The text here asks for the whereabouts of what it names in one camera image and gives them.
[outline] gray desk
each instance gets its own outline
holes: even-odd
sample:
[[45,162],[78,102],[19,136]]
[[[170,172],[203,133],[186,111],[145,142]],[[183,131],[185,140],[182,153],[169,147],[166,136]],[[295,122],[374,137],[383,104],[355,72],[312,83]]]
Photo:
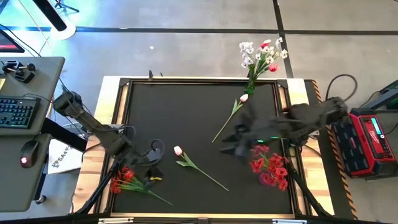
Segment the gray desk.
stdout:
[[[33,93],[49,100],[52,99],[65,62],[63,57],[16,57],[0,58],[0,60],[3,62],[18,60],[24,65],[33,63],[36,66],[36,76],[28,84],[6,76],[0,89],[0,95],[22,96],[26,93]],[[47,100],[40,101],[30,129],[0,129],[0,212],[26,211],[35,197],[35,192],[41,192],[45,178],[45,174],[43,174],[45,158],[51,138],[59,139],[71,146],[73,145],[70,144],[71,140],[85,142],[47,119],[49,106],[50,103]],[[69,137],[68,141],[62,139],[64,136]],[[19,164],[21,148],[33,138],[39,142],[38,159],[33,167],[23,169]]]

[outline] red power station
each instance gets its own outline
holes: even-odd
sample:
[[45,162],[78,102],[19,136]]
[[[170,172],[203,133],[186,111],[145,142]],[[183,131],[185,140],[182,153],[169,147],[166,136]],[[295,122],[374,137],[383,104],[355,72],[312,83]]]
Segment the red power station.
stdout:
[[353,108],[348,122],[335,124],[333,129],[350,177],[396,173],[395,155],[374,110]]

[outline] concrete floor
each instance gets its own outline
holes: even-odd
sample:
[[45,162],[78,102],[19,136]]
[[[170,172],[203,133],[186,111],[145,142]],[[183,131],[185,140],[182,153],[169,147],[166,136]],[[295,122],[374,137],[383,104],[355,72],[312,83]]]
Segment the concrete floor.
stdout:
[[[48,20],[31,1],[22,0],[39,26]],[[115,28],[212,28],[276,29],[272,0],[105,0],[64,1],[80,13],[66,13],[77,26]],[[302,30],[398,30],[398,2],[393,0],[283,0],[280,10],[285,29]],[[17,0],[9,0],[0,14],[5,26],[35,26]],[[40,32],[15,31],[22,40],[39,50],[44,44]],[[277,34],[155,34],[120,32],[78,32],[68,40],[49,38],[42,56],[66,58],[62,78],[78,92],[90,110],[100,92],[105,75],[147,75],[149,70],[165,76],[244,77],[238,44],[275,39]],[[359,106],[370,94],[397,79],[397,36],[380,35],[287,35],[290,61],[295,78],[318,82],[323,96],[329,81],[349,73],[358,79],[358,90],[347,104]],[[24,54],[0,56],[28,57]],[[279,71],[263,77],[286,77],[284,62]],[[331,96],[347,96],[351,80],[337,80]],[[57,88],[55,96],[61,89]],[[67,124],[61,116],[57,122]],[[383,122],[385,130],[394,123]],[[388,136],[398,149],[398,131]],[[24,213],[0,213],[0,220],[47,217],[67,214],[78,173],[49,175],[43,193],[50,196],[42,205],[32,204]],[[397,223],[398,179],[365,182],[348,179],[361,220]]]

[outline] wooden table frame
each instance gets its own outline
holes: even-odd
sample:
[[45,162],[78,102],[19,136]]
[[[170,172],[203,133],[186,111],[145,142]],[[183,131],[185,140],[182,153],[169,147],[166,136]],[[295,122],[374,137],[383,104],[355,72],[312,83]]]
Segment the wooden table frame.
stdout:
[[[126,102],[128,101],[129,86],[128,83],[121,83],[124,80],[129,80],[133,78],[137,80],[142,80],[147,83],[148,77],[104,77],[101,91],[98,98],[98,104],[95,111],[95,118],[98,119],[103,124],[123,124],[126,121]],[[199,80],[205,81],[231,81],[231,82],[241,82],[247,80],[247,78],[208,78],[208,77],[155,77],[154,83],[164,82],[165,80],[171,82],[171,80]],[[276,79],[266,79],[261,78],[264,81],[276,81]],[[279,85],[279,95],[280,103],[283,108],[298,103],[308,103],[307,92],[304,85],[304,80],[302,79],[278,79],[283,80],[282,84]],[[91,137],[88,141],[87,147],[91,147],[98,143],[95,137]],[[310,139],[307,143],[310,147],[316,149],[320,152],[318,147],[318,142],[316,140]],[[78,178],[78,183],[76,185],[75,195],[73,197],[73,204],[75,209],[80,208],[86,200],[93,193],[94,189],[98,185],[101,178],[101,173],[105,171],[103,167],[104,162],[108,162],[109,157],[105,156],[105,151],[101,146],[97,146],[85,154],[84,161],[81,167],[80,175]],[[292,158],[294,166],[299,168],[303,166],[302,175],[305,177],[308,188],[312,191],[315,198],[323,206],[323,208],[333,214],[333,206],[331,203],[331,198],[328,190],[328,184],[326,180],[325,171],[323,170],[323,162],[320,157],[318,157],[314,152],[309,150],[303,150],[301,156]],[[298,206],[297,208],[302,214],[312,213],[316,215],[315,211],[310,210],[308,202],[304,199],[302,192],[297,184],[295,188],[292,187],[290,193],[294,192],[296,200],[292,200],[292,207],[294,208],[294,203]],[[104,189],[101,200],[96,204],[96,212],[103,212],[106,208],[106,202],[109,200],[109,183]],[[237,219],[267,219],[267,218],[293,218],[294,213],[289,214],[170,214],[170,213],[112,213],[112,217],[152,217],[152,218],[237,218]]]

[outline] keyboard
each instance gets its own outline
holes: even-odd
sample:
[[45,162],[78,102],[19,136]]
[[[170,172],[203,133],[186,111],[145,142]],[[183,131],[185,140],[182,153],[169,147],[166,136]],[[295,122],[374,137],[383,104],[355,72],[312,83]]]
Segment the keyboard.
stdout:
[[40,98],[0,96],[0,128],[29,129]]

